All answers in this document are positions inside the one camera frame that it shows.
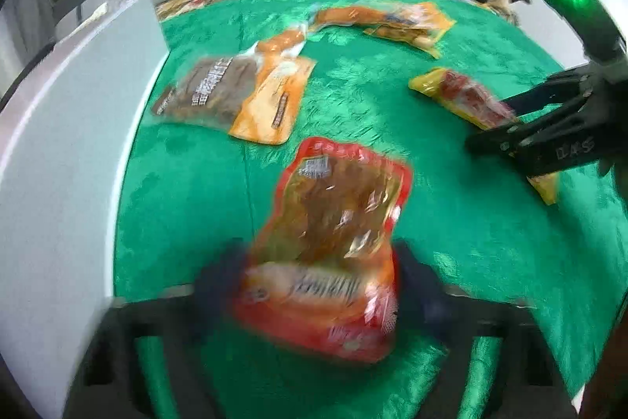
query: sausage package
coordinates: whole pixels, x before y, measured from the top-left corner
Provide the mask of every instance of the sausage package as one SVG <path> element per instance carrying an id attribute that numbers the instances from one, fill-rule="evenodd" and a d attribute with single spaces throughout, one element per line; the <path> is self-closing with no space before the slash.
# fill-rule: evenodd
<path id="1" fill-rule="evenodd" d="M 219 128 L 262 144 L 288 140 L 315 62 L 306 57 L 202 57 L 153 105 L 164 121 Z"/>
<path id="2" fill-rule="evenodd" d="M 482 130 L 516 121 L 514 112 L 479 82 L 447 68 L 433 68 L 425 75 L 414 77 L 410 89 L 433 98 L 447 110 L 466 119 Z M 558 173 L 528 177 L 546 205 L 557 201 Z"/>
<path id="3" fill-rule="evenodd" d="M 291 346 L 385 357 L 397 303 L 390 237 L 411 183 L 405 164 L 358 144 L 304 140 L 252 243 L 236 318 Z"/>
<path id="4" fill-rule="evenodd" d="M 365 34 L 405 42 L 435 58 L 440 52 L 436 43 L 455 24 L 432 2 L 417 4 L 380 3 L 378 7 L 348 6 L 318 10 L 310 26 L 316 31 L 326 26 L 372 26 Z"/>
<path id="5" fill-rule="evenodd" d="M 294 24 L 275 36 L 256 42 L 244 55 L 264 56 L 279 53 L 282 56 L 296 57 L 303 50 L 307 35 L 306 23 Z"/>

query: orange snack bag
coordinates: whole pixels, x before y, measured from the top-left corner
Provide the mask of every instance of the orange snack bag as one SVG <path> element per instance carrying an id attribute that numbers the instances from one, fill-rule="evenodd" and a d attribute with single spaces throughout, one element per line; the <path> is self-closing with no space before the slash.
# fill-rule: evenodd
<path id="1" fill-rule="evenodd" d="M 392 347 L 390 236 L 412 172 L 358 144 L 304 140 L 279 179 L 234 300 L 246 327 L 349 360 Z"/>
<path id="2" fill-rule="evenodd" d="M 383 24 L 384 11 L 366 6 L 347 6 L 346 8 L 327 8 L 319 10 L 314 16 L 316 26 L 352 26 Z"/>
<path id="3" fill-rule="evenodd" d="M 370 27 L 364 32 L 387 40 L 405 42 L 438 59 L 441 54 L 434 46 L 454 26 L 455 20 L 448 18 L 432 2 L 401 5 L 397 13 L 421 27 L 410 29 L 382 25 L 376 28 Z"/>
<path id="4" fill-rule="evenodd" d="M 307 57 L 266 54 L 256 88 L 244 100 L 228 134 L 263 144 L 288 140 L 315 61 Z"/>
<path id="5" fill-rule="evenodd" d="M 283 52 L 305 41 L 305 33 L 301 28 L 286 29 L 268 40 L 257 42 L 256 52 L 271 53 Z"/>
<path id="6" fill-rule="evenodd" d="M 414 77 L 408 87 L 433 98 L 447 110 L 482 130 L 517 119 L 510 107 L 497 100 L 479 82 L 447 68 L 433 68 L 425 75 Z M 528 181 L 546 205 L 555 204 L 558 196 L 557 172 L 528 177 Z"/>

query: barcode label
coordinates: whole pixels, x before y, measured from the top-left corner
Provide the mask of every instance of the barcode label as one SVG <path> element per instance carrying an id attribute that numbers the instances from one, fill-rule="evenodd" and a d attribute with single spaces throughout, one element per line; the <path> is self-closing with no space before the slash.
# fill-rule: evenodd
<path id="1" fill-rule="evenodd" d="M 329 176 L 331 169 L 329 168 L 329 158 L 327 155 L 308 159 L 303 161 L 303 165 L 299 169 L 301 176 L 312 179 L 325 178 Z"/>
<path id="2" fill-rule="evenodd" d="M 292 293 L 301 297 L 343 299 L 353 302 L 360 290 L 361 280 L 354 276 L 305 273 L 294 283 Z"/>

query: green tablecloth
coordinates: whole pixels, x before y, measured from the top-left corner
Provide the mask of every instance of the green tablecloth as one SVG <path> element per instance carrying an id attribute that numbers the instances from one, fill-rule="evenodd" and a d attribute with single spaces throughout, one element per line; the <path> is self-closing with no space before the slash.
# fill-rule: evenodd
<path id="1" fill-rule="evenodd" d="M 150 104 L 200 54 L 229 55 L 305 20 L 312 4 L 359 0 L 227 0 L 163 24 L 172 53 Z M 420 2 L 424 0 L 401 0 Z M 459 0 L 432 0 L 457 24 L 440 43 L 442 59 L 404 44 L 329 27 L 302 55 L 318 64 L 290 140 L 279 147 L 185 125 L 137 131 L 118 219 L 115 293 L 158 296 L 190 282 L 232 237 L 251 239 L 271 206 L 278 175 L 300 141 L 323 135 L 402 157 L 414 168 L 409 202 L 395 230 L 445 281 L 490 300 L 527 297 L 572 394 L 591 375 L 626 287 L 628 225 L 610 178 L 594 166 L 561 175 L 559 204 L 546 207 L 498 158 L 463 150 L 469 125 L 407 88 L 433 66 L 469 74 L 500 97 L 559 69 L 519 29 Z M 461 417 L 476 417 L 498 346 L 479 339 Z M 159 345 L 142 346 L 162 417 L 176 417 Z M 344 367 L 277 348 L 225 325 L 200 356 L 229 418 L 385 418 L 413 416 L 442 353 L 398 328 L 394 352 L 369 368 Z"/>

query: red snack bag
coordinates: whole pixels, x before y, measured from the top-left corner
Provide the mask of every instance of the red snack bag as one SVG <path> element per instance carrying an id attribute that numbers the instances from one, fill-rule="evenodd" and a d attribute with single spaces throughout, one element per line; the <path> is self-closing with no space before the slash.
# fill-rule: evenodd
<path id="1" fill-rule="evenodd" d="M 466 75 L 447 70 L 439 90 L 443 100 L 452 102 L 484 127 L 494 128 L 516 119 L 514 112 L 505 103 Z"/>
<path id="2" fill-rule="evenodd" d="M 411 183 L 406 165 L 363 146 L 304 140 L 251 246 L 235 316 L 316 352 L 385 357 L 396 312 L 390 236 Z"/>

